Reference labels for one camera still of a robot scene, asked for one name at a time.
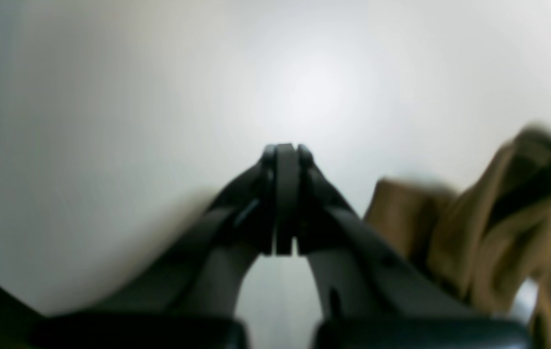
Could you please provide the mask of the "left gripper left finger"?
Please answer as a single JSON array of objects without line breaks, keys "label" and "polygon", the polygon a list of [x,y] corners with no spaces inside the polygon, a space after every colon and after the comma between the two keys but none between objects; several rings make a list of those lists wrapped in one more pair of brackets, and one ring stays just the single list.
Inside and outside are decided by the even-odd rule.
[{"label": "left gripper left finger", "polygon": [[235,318],[242,283],[271,254],[277,168],[286,145],[268,145],[142,274],[85,311],[49,318],[33,349],[248,349]]}]

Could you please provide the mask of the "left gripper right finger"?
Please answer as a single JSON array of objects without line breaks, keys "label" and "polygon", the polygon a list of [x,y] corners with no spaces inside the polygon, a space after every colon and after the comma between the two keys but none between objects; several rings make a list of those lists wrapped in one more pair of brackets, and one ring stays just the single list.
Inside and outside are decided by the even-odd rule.
[{"label": "left gripper right finger", "polygon": [[426,279],[287,145],[287,237],[315,281],[324,319],[313,349],[531,349],[523,325],[483,316]]}]

